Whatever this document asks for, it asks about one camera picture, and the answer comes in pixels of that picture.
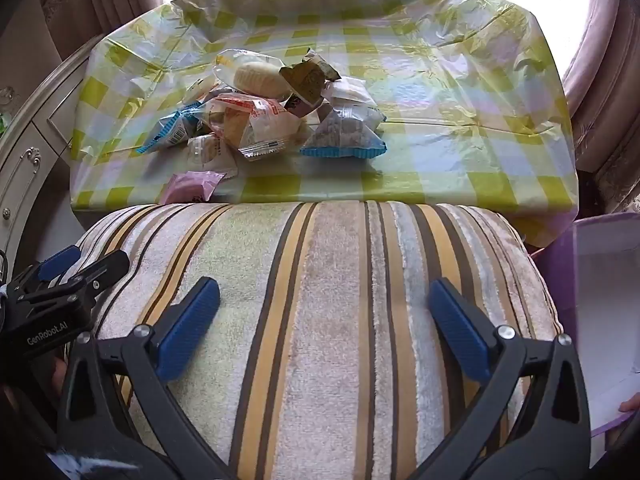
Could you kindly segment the person right hand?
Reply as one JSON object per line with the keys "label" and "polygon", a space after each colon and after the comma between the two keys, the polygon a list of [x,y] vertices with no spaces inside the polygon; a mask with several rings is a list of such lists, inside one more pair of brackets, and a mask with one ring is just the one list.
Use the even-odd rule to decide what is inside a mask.
{"label": "person right hand", "polygon": [[622,402],[618,410],[622,413],[638,411],[640,408],[640,392],[635,393],[631,398]]}

